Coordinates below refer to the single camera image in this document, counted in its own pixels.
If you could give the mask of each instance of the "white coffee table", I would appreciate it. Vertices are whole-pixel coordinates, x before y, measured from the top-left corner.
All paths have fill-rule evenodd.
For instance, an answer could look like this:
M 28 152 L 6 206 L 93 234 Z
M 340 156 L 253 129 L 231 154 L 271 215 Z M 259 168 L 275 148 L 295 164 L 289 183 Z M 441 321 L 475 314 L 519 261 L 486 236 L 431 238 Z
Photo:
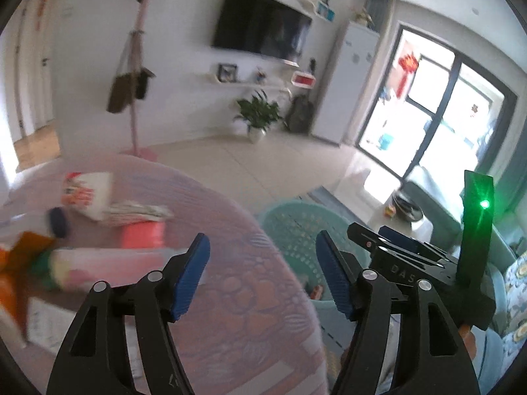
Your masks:
M 422 220 L 416 223 L 404 221 L 397 215 L 394 215 L 393 218 L 389 218 L 384 215 L 384 209 L 391 204 L 392 195 L 390 195 L 384 205 L 380 206 L 378 209 L 375 210 L 373 216 L 368 221 L 368 226 L 372 231 L 378 233 L 379 229 L 382 226 L 388 226 L 393 230 L 397 230 L 397 232 L 400 232 L 405 236 L 411 237 L 413 239 L 417 239 L 418 241 L 430 242 L 431 233 L 434 229 L 434 226 L 431 221 L 426 218 L 426 215 L 423 216 Z

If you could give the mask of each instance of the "sliding glass door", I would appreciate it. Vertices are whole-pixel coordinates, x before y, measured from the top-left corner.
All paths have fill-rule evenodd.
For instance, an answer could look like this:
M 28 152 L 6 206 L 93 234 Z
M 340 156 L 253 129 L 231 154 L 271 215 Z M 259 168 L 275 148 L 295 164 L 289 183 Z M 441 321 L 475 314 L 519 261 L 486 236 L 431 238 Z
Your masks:
M 464 170 L 487 171 L 496 157 L 513 112 L 507 88 L 442 44 L 407 29 L 399 37 L 357 145 L 399 179 L 420 165 L 458 194 Z

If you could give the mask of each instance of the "silver bolt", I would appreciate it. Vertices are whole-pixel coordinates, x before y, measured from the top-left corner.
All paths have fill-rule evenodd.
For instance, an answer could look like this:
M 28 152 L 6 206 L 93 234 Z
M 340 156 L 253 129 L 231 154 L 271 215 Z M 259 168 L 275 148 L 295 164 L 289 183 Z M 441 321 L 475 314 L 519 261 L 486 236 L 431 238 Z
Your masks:
M 148 280 L 150 282 L 157 282 L 159 281 L 161 278 L 163 277 L 163 274 L 159 271 L 159 270 L 156 270 L 154 272 L 150 272 L 148 274 Z
M 370 269 L 366 269 L 365 271 L 363 271 L 363 278 L 368 279 L 368 281 L 375 281 L 375 279 L 377 279 L 377 272 L 374 272 Z
M 93 291 L 95 292 L 101 292 L 106 289 L 106 282 L 104 281 L 98 281 L 95 285 L 93 285 Z
M 419 288 L 421 288 L 424 291 L 430 291 L 431 290 L 431 283 L 427 281 L 426 279 L 421 279 L 419 281 Z

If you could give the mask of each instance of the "tile floor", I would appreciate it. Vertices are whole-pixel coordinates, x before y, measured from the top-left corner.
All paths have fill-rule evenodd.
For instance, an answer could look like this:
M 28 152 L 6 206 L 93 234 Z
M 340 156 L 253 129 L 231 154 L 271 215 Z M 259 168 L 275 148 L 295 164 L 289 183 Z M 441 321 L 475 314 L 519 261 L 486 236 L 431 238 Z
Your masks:
M 18 157 L 17 172 L 49 162 L 61 155 L 59 139 L 53 124 L 40 128 L 13 145 Z
M 244 136 L 220 136 L 151 149 L 159 163 L 185 172 L 252 214 L 321 185 L 364 221 L 381 203 L 364 191 L 366 177 L 378 170 L 375 163 L 353 147 L 312 137 L 274 131 L 258 144 Z

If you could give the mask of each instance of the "red hanging decoration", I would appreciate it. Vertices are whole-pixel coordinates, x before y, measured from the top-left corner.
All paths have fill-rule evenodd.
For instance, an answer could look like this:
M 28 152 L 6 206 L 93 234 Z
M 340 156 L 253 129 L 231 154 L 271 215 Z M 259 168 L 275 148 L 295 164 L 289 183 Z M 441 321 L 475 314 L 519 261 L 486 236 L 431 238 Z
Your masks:
M 408 81 L 408 75 L 414 73 L 417 71 L 417 68 L 419 68 L 419 61 L 412 52 L 412 54 L 407 54 L 406 56 L 399 58 L 399 65 L 404 71 L 404 75 L 402 76 L 401 82 L 395 94 L 397 99 L 400 99 L 402 96 L 402 91 L 404 91 L 404 87 Z

